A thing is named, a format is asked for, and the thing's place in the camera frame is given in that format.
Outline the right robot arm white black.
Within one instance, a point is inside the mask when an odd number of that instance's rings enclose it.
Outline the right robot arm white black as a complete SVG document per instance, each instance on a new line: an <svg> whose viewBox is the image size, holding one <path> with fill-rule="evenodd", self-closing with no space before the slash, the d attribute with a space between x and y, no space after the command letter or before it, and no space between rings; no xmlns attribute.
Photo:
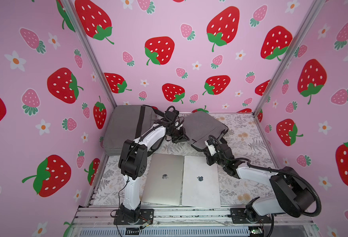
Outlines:
<svg viewBox="0 0 348 237"><path fill-rule="evenodd" d="M318 193L293 168L286 166L283 169L273 169L252 165L247 158L235 158L227 143L212 135L205 144L209 166L217 164L231 177L251 180L272 188L273 195L256 197L246 205L243 217L249 222L258 222L261 216L268 214L285 213L295 218L321 214L322 202Z"/></svg>

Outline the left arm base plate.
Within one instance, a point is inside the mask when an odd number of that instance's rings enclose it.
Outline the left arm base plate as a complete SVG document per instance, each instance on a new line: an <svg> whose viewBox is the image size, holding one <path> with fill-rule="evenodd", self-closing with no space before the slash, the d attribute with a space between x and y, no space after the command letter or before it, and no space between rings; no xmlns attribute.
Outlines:
<svg viewBox="0 0 348 237"><path fill-rule="evenodd" d="M114 217L114 225L143 225L145 223L151 224L154 220L154 209L140 209L130 212L126 210L117 210L116 217Z"/></svg>

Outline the silver laptop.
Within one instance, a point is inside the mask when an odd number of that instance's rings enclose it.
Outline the silver laptop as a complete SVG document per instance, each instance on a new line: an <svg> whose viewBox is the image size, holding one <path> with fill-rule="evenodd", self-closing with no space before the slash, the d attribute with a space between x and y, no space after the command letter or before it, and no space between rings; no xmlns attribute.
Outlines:
<svg viewBox="0 0 348 237"><path fill-rule="evenodd" d="M142 201L171 206L181 203L184 157L153 154Z"/></svg>
<svg viewBox="0 0 348 237"><path fill-rule="evenodd" d="M220 208L217 165L209 166L205 157L185 156L182 205Z"/></svg>

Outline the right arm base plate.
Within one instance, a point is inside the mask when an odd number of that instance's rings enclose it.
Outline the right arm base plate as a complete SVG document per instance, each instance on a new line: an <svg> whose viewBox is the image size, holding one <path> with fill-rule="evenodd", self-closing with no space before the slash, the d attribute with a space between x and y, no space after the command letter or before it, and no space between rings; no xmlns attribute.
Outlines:
<svg viewBox="0 0 348 237"><path fill-rule="evenodd" d="M270 224L271 218L267 215L259 216L254 210L245 208L231 208L229 217L234 224Z"/></svg>

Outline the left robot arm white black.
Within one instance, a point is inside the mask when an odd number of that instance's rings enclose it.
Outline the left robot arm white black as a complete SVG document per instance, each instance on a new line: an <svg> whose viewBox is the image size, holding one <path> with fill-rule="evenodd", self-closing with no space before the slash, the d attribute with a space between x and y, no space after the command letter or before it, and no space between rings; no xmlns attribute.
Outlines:
<svg viewBox="0 0 348 237"><path fill-rule="evenodd" d="M147 105L140 106L131 132L134 138L124 142L118 163L125 180L125 198L119 205L118 217L132 222L139 220L139 178L146 171L147 158L160 148L167 136L175 144L188 141L183 123L184 119L180 118L180 112L174 106L165 112Z"/></svg>

